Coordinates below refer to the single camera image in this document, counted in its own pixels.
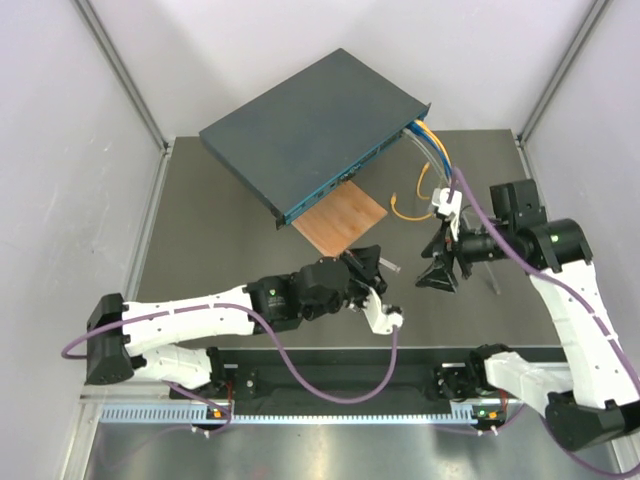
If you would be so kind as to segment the silver SFP module top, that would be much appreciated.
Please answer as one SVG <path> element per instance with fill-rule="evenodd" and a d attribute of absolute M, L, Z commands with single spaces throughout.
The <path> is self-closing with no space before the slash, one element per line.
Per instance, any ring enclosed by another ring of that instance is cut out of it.
<path fill-rule="evenodd" d="M 392 262 L 390 262 L 390 261 L 388 261 L 388 260 L 386 260 L 384 258 L 381 258 L 379 260 L 379 263 L 382 266 L 386 267 L 387 269 L 389 269 L 389 270 L 391 270 L 391 271 L 393 271 L 395 273 L 399 273 L 401 271 L 401 268 L 398 265 L 396 265 L 396 264 L 394 264 L 394 263 L 392 263 Z"/>

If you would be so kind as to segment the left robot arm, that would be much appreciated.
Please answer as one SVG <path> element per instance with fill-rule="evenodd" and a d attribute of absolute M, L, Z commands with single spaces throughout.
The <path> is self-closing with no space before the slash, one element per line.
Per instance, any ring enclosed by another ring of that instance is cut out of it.
<path fill-rule="evenodd" d="M 142 303 L 105 295 L 87 321 L 86 382 L 166 381 L 212 397 L 226 387 L 222 361 L 210 347 L 186 348 L 188 341 L 291 331 L 343 308 L 362 312 L 373 333 L 393 334 L 403 314 L 382 301 L 387 284 L 380 255 L 377 245 L 347 250 L 293 273 L 196 298 Z"/>

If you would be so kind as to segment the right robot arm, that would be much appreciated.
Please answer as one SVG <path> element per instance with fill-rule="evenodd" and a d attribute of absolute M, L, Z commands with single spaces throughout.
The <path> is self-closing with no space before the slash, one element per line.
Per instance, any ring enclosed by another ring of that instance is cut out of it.
<path fill-rule="evenodd" d="M 637 432 L 639 382 L 622 359 L 582 228 L 571 219 L 548 220 L 531 179 L 494 185 L 490 194 L 493 217 L 472 229 L 462 218 L 461 193 L 435 189 L 431 204 L 441 227 L 421 254 L 432 263 L 415 284 L 455 292 L 456 269 L 468 278 L 476 263 L 515 261 L 549 312 L 569 374 L 538 367 L 504 344 L 482 345 L 462 373 L 435 370 L 440 396 L 502 390 L 538 412 L 571 452 Z"/>

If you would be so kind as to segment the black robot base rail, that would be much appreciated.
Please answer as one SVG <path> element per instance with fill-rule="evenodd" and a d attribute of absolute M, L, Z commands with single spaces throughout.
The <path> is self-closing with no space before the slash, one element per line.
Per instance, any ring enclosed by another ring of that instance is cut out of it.
<path fill-rule="evenodd" d="M 442 413 L 499 398 L 472 373 L 472 348 L 210 349 L 213 379 L 194 394 L 244 414 Z"/>

